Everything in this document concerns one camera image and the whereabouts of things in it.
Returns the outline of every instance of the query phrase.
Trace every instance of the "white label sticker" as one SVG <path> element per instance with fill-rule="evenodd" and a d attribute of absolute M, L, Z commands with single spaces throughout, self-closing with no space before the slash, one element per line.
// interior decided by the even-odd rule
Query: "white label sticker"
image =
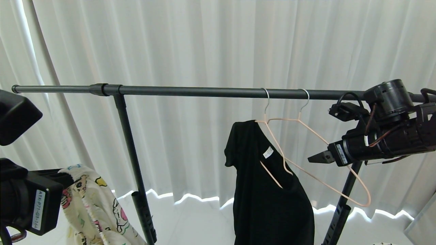
<path fill-rule="evenodd" d="M 45 192 L 36 190 L 35 206 L 33 208 L 32 228 L 41 230 L 42 212 L 44 211 Z"/>
<path fill-rule="evenodd" d="M 268 150 L 263 154 L 263 157 L 267 159 L 271 154 L 274 152 L 274 150 L 271 147 L 268 147 Z"/>
<path fill-rule="evenodd" d="M 337 151 L 339 152 L 339 155 L 342 158 L 342 162 L 344 164 L 347 164 L 348 161 L 347 161 L 347 158 L 345 157 L 344 151 L 342 150 L 342 146 L 341 145 L 336 145 L 336 149 L 337 149 Z"/>

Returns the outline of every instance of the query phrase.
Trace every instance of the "clothes hanger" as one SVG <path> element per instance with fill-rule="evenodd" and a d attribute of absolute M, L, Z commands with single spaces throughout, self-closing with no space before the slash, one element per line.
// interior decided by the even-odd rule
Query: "clothes hanger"
<path fill-rule="evenodd" d="M 305 90 L 305 89 L 301 89 L 301 90 L 303 90 L 304 92 L 306 92 L 306 94 L 307 94 L 307 101 L 306 101 L 306 104 L 303 105 L 303 106 L 300 108 L 300 112 L 298 113 L 298 118 L 297 118 L 297 119 L 288 119 L 288 118 L 272 118 L 272 119 L 269 119 L 269 120 L 267 121 L 267 120 L 266 120 L 266 109 L 267 109 L 268 106 L 269 106 L 269 93 L 268 93 L 268 90 L 267 90 L 267 89 L 265 89 L 265 88 L 262 88 L 262 89 L 265 90 L 265 92 L 266 92 L 266 95 L 267 95 L 267 97 L 268 97 L 268 103 L 266 104 L 265 111 L 264 111 L 264 115 L 263 115 L 264 120 L 263 120 L 263 121 L 258 121 L 258 120 L 256 120 L 255 122 L 264 123 L 264 124 L 266 125 L 266 127 L 267 127 L 269 133 L 271 134 L 272 138 L 274 139 L 274 142 L 276 143 L 276 145 L 277 145 L 278 148 L 279 148 L 280 154 L 281 154 L 282 157 L 283 157 L 283 168 L 285 169 L 285 171 L 288 172 L 289 174 L 293 175 L 293 173 L 292 173 L 291 171 L 289 171 L 288 169 L 286 169 L 286 161 L 288 161 L 288 162 L 292 163 L 294 166 L 296 166 L 297 168 L 299 168 L 300 170 L 302 170 L 303 172 L 307 173 L 309 176 L 311 176 L 311 177 L 314 178 L 315 180 L 319 181 L 321 184 L 327 186 L 327 187 L 330 188 L 331 190 L 333 190 L 333 191 L 335 191 L 336 193 L 340 194 L 340 195 L 343 196 L 344 198 L 350 200 L 351 202 L 353 202 L 353 203 L 355 203 L 355 204 L 357 204 L 357 205 L 359 205 L 359 206 L 362 206 L 362 207 L 368 207 L 368 206 L 371 204 L 371 194 L 369 193 L 368 188 L 367 188 L 366 185 L 363 183 L 363 181 L 362 181 L 362 179 L 359 177 L 359 175 L 358 175 L 358 174 L 357 174 L 357 173 L 356 173 L 356 172 L 355 172 L 355 171 L 354 171 L 354 170 L 353 170 L 349 165 L 347 165 L 348 169 L 349 169 L 349 170 L 351 171 L 351 173 L 356 177 L 356 179 L 361 183 L 362 187 L 363 187 L 363 188 L 365 189 L 365 191 L 366 191 L 366 194 L 367 194 L 367 197 L 368 197 L 368 202 L 367 202 L 366 204 L 358 203 L 358 202 L 355 201 L 354 199 L 352 199 L 352 198 L 350 198 L 349 196 L 343 194 L 342 192 L 336 190 L 335 188 L 333 188 L 333 187 L 330 186 L 329 184 L 327 184 L 327 183 L 323 182 L 322 180 L 318 179 L 316 176 L 310 174 L 309 172 L 307 172 L 306 170 L 304 170 L 302 167 L 298 166 L 298 165 L 295 164 L 293 161 L 291 161 L 291 160 L 289 160 L 288 158 L 286 158 L 285 155 L 283 154 L 283 151 L 282 151 L 282 149 L 281 149 L 279 143 L 277 142 L 277 140 L 276 140 L 276 138 L 275 138 L 273 132 L 271 131 L 271 129 L 270 129 L 268 123 L 269 123 L 270 121 L 272 121 L 272 120 L 295 121 L 295 122 L 299 122 L 300 124 L 302 124 L 303 126 L 305 126 L 308 130 L 310 130 L 310 131 L 311 131 L 313 134 L 315 134 L 318 138 L 320 138 L 322 141 L 324 141 L 324 143 L 326 143 L 327 145 L 329 144 L 329 143 L 328 143 L 328 142 L 327 142 L 323 137 L 321 137 L 317 132 L 315 132 L 315 131 L 314 131 L 313 129 L 311 129 L 308 125 L 306 125 L 305 123 L 303 123 L 303 122 L 300 120 L 300 119 L 301 119 L 301 112 L 302 112 L 303 108 L 304 108 L 305 106 L 307 106 L 307 104 L 308 104 L 309 101 L 310 101 L 310 95 L 309 95 L 309 92 L 308 92 L 307 90 Z M 283 188 L 283 187 L 279 184 L 279 182 L 274 178 L 274 176 L 273 176 L 273 175 L 268 171 L 268 169 L 263 165 L 262 162 L 261 162 L 261 164 L 262 164 L 262 166 L 265 168 L 265 170 L 268 172 L 268 174 L 271 176 L 271 178 L 273 178 L 273 180 L 276 182 L 276 184 L 277 184 L 279 187 Z"/>

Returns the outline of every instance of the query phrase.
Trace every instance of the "metal hook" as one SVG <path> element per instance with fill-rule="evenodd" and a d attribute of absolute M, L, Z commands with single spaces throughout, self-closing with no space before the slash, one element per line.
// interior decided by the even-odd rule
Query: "metal hook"
<path fill-rule="evenodd" d="M 268 93 L 268 90 L 266 90 L 266 88 L 261 88 L 261 89 L 265 90 L 265 92 L 266 92 L 266 96 L 268 97 L 268 103 L 267 103 L 266 106 L 265 106 L 265 112 L 264 112 L 264 114 L 266 114 L 266 109 L 267 109 L 268 106 L 269 106 L 269 93 Z"/>
<path fill-rule="evenodd" d="M 306 94 L 307 94 L 307 101 L 306 101 L 306 103 L 300 108 L 300 112 L 303 110 L 303 108 L 305 107 L 305 106 L 307 106 L 307 104 L 309 104 L 309 100 L 310 100 L 310 95 L 309 95 L 309 92 L 307 91 L 307 90 L 305 90 L 305 89 L 303 89 L 303 88 L 299 88 L 300 90 L 303 90 L 304 92 L 306 92 Z"/>

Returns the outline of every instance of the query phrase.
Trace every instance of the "cartoon print fabric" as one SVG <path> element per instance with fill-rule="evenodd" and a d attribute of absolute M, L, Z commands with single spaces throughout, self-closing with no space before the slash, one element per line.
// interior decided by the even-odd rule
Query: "cartoon print fabric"
<path fill-rule="evenodd" d="M 146 245 L 111 189 L 94 170 L 77 164 L 59 172 L 70 174 L 74 180 L 61 200 L 70 223 L 68 245 Z"/>

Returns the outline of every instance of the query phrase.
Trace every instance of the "black metal rod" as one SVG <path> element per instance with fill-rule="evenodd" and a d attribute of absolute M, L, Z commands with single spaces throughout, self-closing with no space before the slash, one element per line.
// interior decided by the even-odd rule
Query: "black metal rod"
<path fill-rule="evenodd" d="M 90 93 L 90 86 L 20 86 L 14 85 L 15 93 Z M 112 87 L 104 86 L 103 91 L 110 95 Z M 204 87 L 156 87 L 156 86 L 124 86 L 119 87 L 122 95 L 160 95 L 160 96 L 195 96 L 195 97 L 227 97 L 227 98 L 266 98 L 262 88 L 204 88 Z M 345 90 L 307 90 L 310 99 L 338 100 Z M 363 91 L 353 91 L 363 99 Z M 268 89 L 272 99 L 307 99 L 307 94 L 300 89 Z M 413 102 L 424 102 L 421 94 L 410 94 Z M 356 100 L 346 95 L 345 100 Z M 429 95 L 436 102 L 436 95 Z"/>
<path fill-rule="evenodd" d="M 144 181 L 142 179 L 141 168 L 139 166 L 138 155 L 135 149 L 135 143 L 133 141 L 132 129 L 130 128 L 129 117 L 127 115 L 126 100 L 123 95 L 114 95 L 115 105 L 118 110 L 119 119 L 121 122 L 121 127 L 123 129 L 124 139 L 126 140 L 127 151 L 129 152 L 130 162 L 133 168 L 133 175 L 135 177 L 136 185 L 138 187 L 138 192 L 132 195 L 133 202 L 138 212 L 139 221 L 141 223 L 142 231 L 144 232 L 147 244 L 154 245 L 154 239 L 152 236 L 152 231 L 147 220 L 147 213 L 144 210 L 150 208 L 148 207 L 147 194 L 144 187 Z"/>
<path fill-rule="evenodd" d="M 361 166 L 362 162 L 355 162 L 352 164 L 351 168 L 358 174 Z M 342 194 L 350 196 L 355 182 L 356 177 L 349 172 L 344 188 L 342 189 Z M 348 199 L 344 198 L 343 196 L 339 198 L 339 201 L 336 205 L 336 210 L 334 211 L 333 218 L 330 222 L 330 226 L 327 230 L 327 234 L 322 245 L 336 245 L 339 241 L 339 237 L 344 229 L 345 222 L 347 221 L 348 215 L 351 211 L 350 206 L 347 205 L 347 201 Z"/>

